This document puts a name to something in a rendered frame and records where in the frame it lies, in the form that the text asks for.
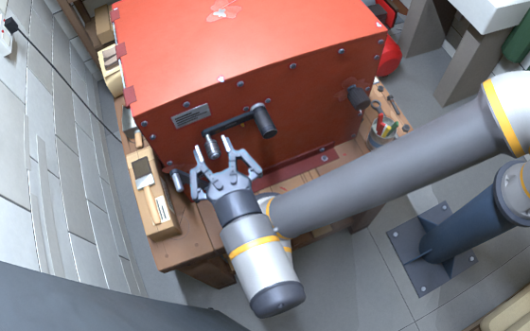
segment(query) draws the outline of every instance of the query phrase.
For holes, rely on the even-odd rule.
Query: wall pipe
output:
[[[278,234],[296,237],[434,183],[500,153],[530,152],[530,72],[484,82],[475,99],[271,201]],[[390,176],[361,176],[381,169]]]

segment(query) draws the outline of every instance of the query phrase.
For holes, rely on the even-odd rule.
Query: robotic hand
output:
[[[213,173],[203,161],[200,147],[194,156],[197,165],[184,172],[171,170],[178,192],[189,183],[194,201],[209,200],[222,226],[221,239],[251,308],[259,318],[267,318],[300,305],[306,300],[292,263],[269,218],[261,213],[252,190],[252,181],[263,174],[259,164],[245,149],[234,149],[221,136],[228,153],[228,167]],[[249,166],[249,174],[239,173],[237,160]],[[208,182],[198,180],[204,175]]]

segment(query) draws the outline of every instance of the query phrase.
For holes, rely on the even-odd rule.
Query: tool handle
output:
[[[134,133],[134,143],[136,148],[142,148],[142,133],[140,131]]]
[[[149,207],[152,222],[154,223],[154,225],[159,225],[161,224],[161,217],[159,216],[159,212],[157,211],[157,205],[154,202],[154,197],[150,192],[150,186],[145,186],[143,190],[145,191],[145,198],[147,200],[147,205]]]

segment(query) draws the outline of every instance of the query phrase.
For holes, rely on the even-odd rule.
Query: gray pipe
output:
[[[481,90],[468,104],[276,197],[270,217],[281,235],[294,238],[500,153],[510,154],[510,150]]]

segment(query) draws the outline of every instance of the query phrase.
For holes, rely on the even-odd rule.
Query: beige box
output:
[[[108,5],[96,8],[96,34],[101,44],[107,44],[114,40],[114,31],[110,20],[110,7]]]
[[[97,60],[99,61],[103,80],[106,82],[112,96],[114,96],[114,98],[122,96],[124,94],[122,70],[120,69],[117,56],[115,55],[115,44],[111,44],[98,51]]]
[[[133,162],[144,157],[149,158],[150,169],[152,170],[152,177],[154,178],[154,184],[150,187],[150,192],[156,200],[161,201],[165,198],[167,208],[163,208],[163,215],[166,217],[162,219],[161,224],[155,225],[150,215],[150,210],[147,205],[147,200],[143,190],[136,189],[136,181],[133,171]],[[172,236],[180,235],[181,228],[179,222],[175,217],[173,204],[171,202],[171,196],[166,190],[166,185],[161,178],[161,173],[157,167],[157,160],[154,158],[152,148],[142,148],[134,153],[130,153],[126,156],[126,162],[128,163],[128,171],[130,172],[130,179],[132,181],[132,189],[136,196],[136,203],[138,204],[138,210],[140,211],[140,217],[142,218],[142,224],[145,228],[145,234],[152,241],[161,241]]]

